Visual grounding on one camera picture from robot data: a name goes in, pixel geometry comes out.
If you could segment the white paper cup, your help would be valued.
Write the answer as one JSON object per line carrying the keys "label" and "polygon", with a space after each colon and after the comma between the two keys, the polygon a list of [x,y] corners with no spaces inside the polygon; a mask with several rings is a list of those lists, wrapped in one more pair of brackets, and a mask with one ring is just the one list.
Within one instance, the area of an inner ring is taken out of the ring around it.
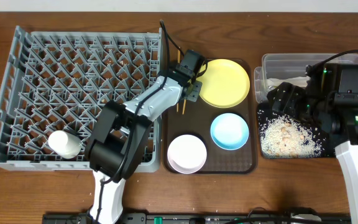
{"label": "white paper cup", "polygon": [[62,130],[54,131],[48,137],[48,145],[64,159],[72,159],[81,151],[81,139]]}

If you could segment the wooden chopstick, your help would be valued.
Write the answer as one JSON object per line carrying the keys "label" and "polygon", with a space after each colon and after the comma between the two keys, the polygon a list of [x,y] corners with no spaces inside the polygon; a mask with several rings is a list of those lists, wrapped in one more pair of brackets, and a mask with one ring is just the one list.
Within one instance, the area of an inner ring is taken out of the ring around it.
{"label": "wooden chopstick", "polygon": [[182,114],[185,114],[186,100],[183,100]]}
{"label": "wooden chopstick", "polygon": [[[181,52],[180,52],[180,48],[177,50],[177,64],[180,63],[181,61]],[[176,112],[178,113],[179,112],[179,104],[177,103],[176,104]]]}

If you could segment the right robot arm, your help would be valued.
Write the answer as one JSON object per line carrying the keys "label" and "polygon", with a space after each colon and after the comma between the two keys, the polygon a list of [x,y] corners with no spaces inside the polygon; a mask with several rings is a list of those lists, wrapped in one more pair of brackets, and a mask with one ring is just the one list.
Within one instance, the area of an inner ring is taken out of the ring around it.
{"label": "right robot arm", "polygon": [[344,176],[351,222],[358,223],[358,64],[308,66],[306,88],[289,82],[269,91],[271,109],[328,134]]}

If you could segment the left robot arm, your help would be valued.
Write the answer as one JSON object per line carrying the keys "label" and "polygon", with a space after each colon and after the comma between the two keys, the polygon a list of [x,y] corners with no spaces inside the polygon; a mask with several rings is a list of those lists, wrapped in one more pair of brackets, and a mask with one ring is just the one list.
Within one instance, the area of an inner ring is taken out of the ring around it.
{"label": "left robot arm", "polygon": [[187,50],[180,63],[161,70],[154,84],[137,97],[104,105],[85,147],[95,178],[94,204],[89,211],[93,223],[118,221],[126,180],[141,163],[155,120],[180,100],[197,100],[201,90],[197,78],[207,67],[204,56]]}

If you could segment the white paper napkin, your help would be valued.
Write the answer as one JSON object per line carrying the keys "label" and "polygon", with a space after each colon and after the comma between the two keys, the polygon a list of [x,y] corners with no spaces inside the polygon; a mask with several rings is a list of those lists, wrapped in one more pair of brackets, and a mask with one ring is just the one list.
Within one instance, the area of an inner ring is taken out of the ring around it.
{"label": "white paper napkin", "polygon": [[278,87],[283,82],[291,83],[292,85],[295,85],[295,86],[298,86],[301,88],[306,88],[309,80],[310,80],[310,77],[305,76],[305,77],[293,77],[293,78],[287,78],[287,79],[268,78],[266,82],[267,82],[267,86],[269,88]]}

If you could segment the pink white bowl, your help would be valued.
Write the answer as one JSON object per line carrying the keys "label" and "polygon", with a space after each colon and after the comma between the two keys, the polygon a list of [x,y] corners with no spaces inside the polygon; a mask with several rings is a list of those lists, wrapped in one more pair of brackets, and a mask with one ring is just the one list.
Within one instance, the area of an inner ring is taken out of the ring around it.
{"label": "pink white bowl", "polygon": [[207,149],[204,142],[191,134],[176,137],[167,149],[168,163],[181,174],[198,172],[206,159]]}

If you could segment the light blue bowl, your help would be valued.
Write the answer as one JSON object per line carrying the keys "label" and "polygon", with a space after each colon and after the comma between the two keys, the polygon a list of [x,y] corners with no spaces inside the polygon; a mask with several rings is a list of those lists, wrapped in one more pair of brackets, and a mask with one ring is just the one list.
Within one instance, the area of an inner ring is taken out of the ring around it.
{"label": "light blue bowl", "polygon": [[221,149],[235,151],[245,146],[249,139],[249,126],[239,115],[220,114],[211,123],[211,139]]}

